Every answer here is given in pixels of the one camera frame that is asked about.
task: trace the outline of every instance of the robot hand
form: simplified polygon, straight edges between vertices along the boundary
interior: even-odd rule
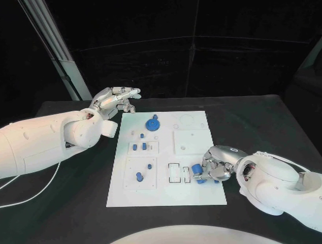
[[[128,98],[140,98],[139,89],[113,87],[93,97],[89,108],[8,124],[0,129],[0,179],[35,172],[115,136],[109,121],[117,110],[135,112]]]
[[[297,166],[304,172],[297,173]],[[212,146],[202,165],[192,167],[197,183],[224,181],[235,173],[240,193],[267,214],[290,214],[303,225],[322,232],[322,174],[277,155],[256,152],[247,155],[228,146]]]

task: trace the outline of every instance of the white insert plate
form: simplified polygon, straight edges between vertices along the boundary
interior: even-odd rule
[[[159,129],[152,132],[145,123],[153,114]],[[142,150],[143,142],[156,148]],[[106,207],[225,205],[221,183],[207,180],[197,184],[192,180],[191,166],[201,163],[211,146],[204,111],[123,113]],[[179,183],[169,183],[168,164],[179,164]],[[184,167],[188,167],[189,183],[184,182],[188,179]],[[140,182],[136,181],[136,172],[143,177]]]

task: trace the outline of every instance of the black table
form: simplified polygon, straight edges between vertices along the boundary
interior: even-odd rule
[[[83,102],[44,102],[37,116],[80,110]],[[133,100],[139,112],[204,110],[214,144],[247,153],[277,154],[322,173],[322,157],[279,96]],[[122,113],[113,117],[119,122]],[[109,243],[168,225],[211,225],[283,243],[322,243],[322,234],[287,214],[270,216],[238,194],[233,177],[222,183],[227,205],[106,208],[116,137],[61,163],[44,192],[0,209],[0,243]],[[20,176],[0,191],[0,205],[27,199],[46,185],[56,166]]]

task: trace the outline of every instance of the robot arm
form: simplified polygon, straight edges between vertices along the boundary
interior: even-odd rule
[[[113,137],[117,110],[135,112],[128,98],[139,98],[139,89],[106,88],[93,97],[89,108],[8,124],[0,129],[0,179],[35,172],[99,141]]]
[[[322,232],[322,174],[297,173],[287,159],[256,152],[247,155],[228,146],[212,146],[199,165],[192,166],[194,179],[224,181],[235,173],[240,193],[267,214],[290,214],[303,225]]]

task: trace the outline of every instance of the blue knob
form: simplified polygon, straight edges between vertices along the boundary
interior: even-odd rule
[[[142,175],[140,175],[140,172],[136,173],[136,181],[138,181],[138,182],[142,181]]]
[[[201,165],[199,165],[199,164],[194,164],[194,165],[191,166],[191,170],[192,170],[192,173],[194,173],[194,174],[202,173],[202,167],[201,167]],[[197,180],[197,183],[198,183],[198,184],[202,184],[204,182],[207,182],[207,179],[198,179],[198,180]]]
[[[156,115],[153,115],[152,119],[146,121],[145,126],[149,131],[156,131],[159,129],[159,122],[156,120]]]

